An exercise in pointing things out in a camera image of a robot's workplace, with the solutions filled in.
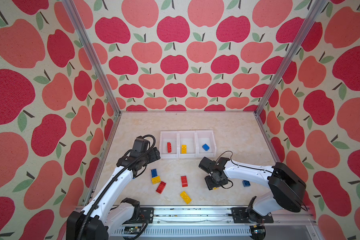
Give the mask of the small red lego brick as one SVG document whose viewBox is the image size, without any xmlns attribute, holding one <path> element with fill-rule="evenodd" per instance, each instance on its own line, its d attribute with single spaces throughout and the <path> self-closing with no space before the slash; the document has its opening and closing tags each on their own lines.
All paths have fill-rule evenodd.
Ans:
<svg viewBox="0 0 360 240">
<path fill-rule="evenodd" d="M 168 153 L 172 152 L 172 145 L 170 142 L 167 142 L 167 151 L 168 151 Z"/>
</svg>

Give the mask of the white three-compartment bin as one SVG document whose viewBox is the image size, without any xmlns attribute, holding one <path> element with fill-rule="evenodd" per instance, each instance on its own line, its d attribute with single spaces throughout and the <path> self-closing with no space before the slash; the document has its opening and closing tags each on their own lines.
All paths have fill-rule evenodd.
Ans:
<svg viewBox="0 0 360 240">
<path fill-rule="evenodd" d="M 167 151 L 167 142 L 172 145 L 172 152 Z M 202 145 L 207 144 L 209 151 Z M 181 146 L 187 146 L 187 154 L 181 154 Z M 217 144 L 212 130 L 161 131 L 159 150 L 163 159 L 214 158 L 217 156 Z"/>
</svg>

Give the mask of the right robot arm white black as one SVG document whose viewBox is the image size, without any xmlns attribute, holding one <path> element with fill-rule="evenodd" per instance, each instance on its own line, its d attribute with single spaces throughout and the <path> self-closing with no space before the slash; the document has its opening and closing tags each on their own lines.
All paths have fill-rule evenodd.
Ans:
<svg viewBox="0 0 360 240">
<path fill-rule="evenodd" d="M 261 223 L 265 216 L 274 211 L 299 213 L 302 209 L 307 210 L 303 201 L 306 183 L 283 163 L 256 166 L 225 157 L 220 157 L 217 161 L 204 157 L 199 168 L 208 174 L 205 182 L 209 190 L 224 188 L 232 179 L 256 183 L 270 189 L 260 197 L 253 197 L 244 213 L 234 214 L 237 218 Z"/>
</svg>

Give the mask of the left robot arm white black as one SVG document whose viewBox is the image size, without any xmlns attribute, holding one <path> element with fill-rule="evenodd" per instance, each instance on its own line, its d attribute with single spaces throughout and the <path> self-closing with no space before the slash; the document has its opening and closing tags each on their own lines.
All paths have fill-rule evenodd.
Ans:
<svg viewBox="0 0 360 240">
<path fill-rule="evenodd" d="M 67 240 L 107 240 L 124 223 L 142 224 L 142 228 L 132 240 L 137 239 L 146 230 L 149 220 L 138 220 L 140 202 L 125 198 L 118 207 L 113 204 L 127 186 L 136 177 L 143 166 L 160 159 L 156 147 L 150 147 L 144 153 L 129 150 L 117 163 L 112 176 L 94 200 L 80 212 L 73 211 L 67 220 Z"/>
</svg>

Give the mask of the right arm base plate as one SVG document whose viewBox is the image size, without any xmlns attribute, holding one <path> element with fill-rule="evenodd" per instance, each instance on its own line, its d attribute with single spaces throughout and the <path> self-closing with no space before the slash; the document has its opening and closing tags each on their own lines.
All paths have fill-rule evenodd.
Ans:
<svg viewBox="0 0 360 240">
<path fill-rule="evenodd" d="M 233 218 L 235 224 L 274 223 L 274 219 L 270 214 L 261 216 L 253 210 L 247 210 L 247 208 L 231 208 L 229 216 Z"/>
</svg>

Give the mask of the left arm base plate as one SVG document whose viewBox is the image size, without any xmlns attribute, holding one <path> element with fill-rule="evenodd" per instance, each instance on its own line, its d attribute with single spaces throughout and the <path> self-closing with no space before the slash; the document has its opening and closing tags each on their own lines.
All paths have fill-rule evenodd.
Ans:
<svg viewBox="0 0 360 240">
<path fill-rule="evenodd" d="M 144 221 L 147 221 L 149 224 L 153 223 L 154 217 L 154 208 L 139 208 L 138 212 L 133 214 L 133 217 L 124 222 L 125 224 L 142 224 Z"/>
</svg>

